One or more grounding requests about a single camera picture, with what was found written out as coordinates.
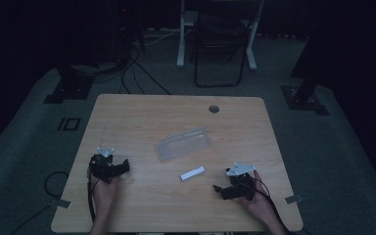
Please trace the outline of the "person's left hand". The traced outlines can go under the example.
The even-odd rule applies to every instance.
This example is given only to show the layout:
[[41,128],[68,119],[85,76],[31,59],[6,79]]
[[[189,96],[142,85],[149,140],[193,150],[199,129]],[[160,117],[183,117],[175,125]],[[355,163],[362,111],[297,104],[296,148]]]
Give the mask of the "person's left hand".
[[106,183],[90,174],[90,189],[96,212],[106,212],[113,207],[118,196],[119,183],[119,176],[112,178],[110,183]]

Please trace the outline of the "clear plastic bag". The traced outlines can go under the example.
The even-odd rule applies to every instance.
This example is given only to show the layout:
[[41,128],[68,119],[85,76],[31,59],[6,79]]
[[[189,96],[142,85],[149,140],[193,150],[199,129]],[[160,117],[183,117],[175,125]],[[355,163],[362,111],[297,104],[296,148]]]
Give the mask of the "clear plastic bag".
[[156,145],[159,160],[167,162],[179,157],[206,150],[211,146],[208,127],[202,126],[167,136]]

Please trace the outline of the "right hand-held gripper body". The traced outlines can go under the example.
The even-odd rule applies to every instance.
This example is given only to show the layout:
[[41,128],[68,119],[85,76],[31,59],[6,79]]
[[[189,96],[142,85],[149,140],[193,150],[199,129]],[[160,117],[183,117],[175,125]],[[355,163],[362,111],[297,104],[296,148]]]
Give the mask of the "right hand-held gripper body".
[[235,163],[234,166],[226,170],[232,192],[237,192],[238,198],[245,197],[249,201],[253,199],[255,182],[251,177],[251,172],[255,169],[254,165]]

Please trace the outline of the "white tube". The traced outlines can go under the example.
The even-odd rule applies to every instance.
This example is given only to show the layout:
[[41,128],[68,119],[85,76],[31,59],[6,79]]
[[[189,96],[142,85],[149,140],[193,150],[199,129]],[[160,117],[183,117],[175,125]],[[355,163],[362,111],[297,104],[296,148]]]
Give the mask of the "white tube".
[[180,175],[180,179],[182,181],[185,181],[185,180],[188,180],[188,179],[190,179],[192,177],[198,176],[198,175],[204,173],[205,171],[206,171],[206,169],[203,166],[199,166],[197,168],[194,168],[194,169],[192,169],[190,171],[187,171],[187,172],[181,174]]

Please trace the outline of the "person's right hand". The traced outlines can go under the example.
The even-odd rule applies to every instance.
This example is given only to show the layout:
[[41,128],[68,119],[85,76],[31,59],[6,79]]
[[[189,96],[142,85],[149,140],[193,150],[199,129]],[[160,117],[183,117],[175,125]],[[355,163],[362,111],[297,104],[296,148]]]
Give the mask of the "person's right hand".
[[254,217],[263,221],[268,221],[271,217],[275,216],[275,213],[268,201],[268,195],[262,187],[261,178],[256,170],[254,171],[254,179],[255,194],[253,199],[249,201],[242,197],[237,199],[237,202]]

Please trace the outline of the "grey tape strip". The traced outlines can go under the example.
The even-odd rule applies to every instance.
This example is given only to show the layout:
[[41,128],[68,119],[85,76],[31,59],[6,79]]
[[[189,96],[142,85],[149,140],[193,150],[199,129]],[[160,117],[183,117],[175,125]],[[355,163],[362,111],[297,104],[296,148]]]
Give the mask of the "grey tape strip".
[[51,201],[50,206],[51,207],[61,207],[64,209],[68,209],[70,207],[71,203],[69,201],[63,200],[63,199],[54,199]]
[[299,203],[303,200],[304,198],[301,195],[292,195],[289,196],[285,199],[286,203],[288,205],[293,204],[293,203]]

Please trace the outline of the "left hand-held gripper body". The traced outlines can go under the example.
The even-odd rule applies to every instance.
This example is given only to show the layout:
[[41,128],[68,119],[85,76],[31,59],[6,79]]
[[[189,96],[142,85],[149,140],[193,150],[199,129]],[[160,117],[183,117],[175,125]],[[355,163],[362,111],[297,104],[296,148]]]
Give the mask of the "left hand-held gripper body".
[[106,183],[110,183],[114,177],[121,175],[120,165],[113,164],[113,152],[114,149],[98,147],[96,155],[99,156],[99,162],[92,167],[92,174]]

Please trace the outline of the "black stand with base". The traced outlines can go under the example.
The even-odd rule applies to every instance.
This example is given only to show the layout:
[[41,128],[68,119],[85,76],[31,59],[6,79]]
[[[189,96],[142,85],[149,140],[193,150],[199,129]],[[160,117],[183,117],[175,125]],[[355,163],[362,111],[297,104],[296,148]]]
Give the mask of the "black stand with base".
[[317,58],[322,52],[320,46],[322,27],[322,20],[318,20],[293,68],[292,76],[300,76],[303,79],[302,83],[299,86],[282,85],[281,91],[290,110],[312,111],[319,116],[328,116],[326,106],[320,103],[315,94],[315,88],[322,80],[320,73],[322,62]]
[[53,92],[46,96],[44,104],[62,104],[65,100],[87,99],[94,76],[75,70],[65,53],[58,57],[55,69],[60,75],[60,80]]

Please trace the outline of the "black folding chair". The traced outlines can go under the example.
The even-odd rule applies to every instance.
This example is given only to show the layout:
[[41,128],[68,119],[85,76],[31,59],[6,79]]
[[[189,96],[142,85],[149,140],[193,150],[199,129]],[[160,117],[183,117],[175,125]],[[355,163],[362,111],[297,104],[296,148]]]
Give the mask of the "black folding chair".
[[[194,82],[197,87],[234,87],[243,78],[250,26],[258,16],[257,0],[206,0],[198,9],[194,24],[195,37],[191,58],[194,60]],[[202,55],[228,55],[231,61],[241,50],[239,74],[236,79],[227,79],[222,74],[217,78],[199,78],[199,61]]]

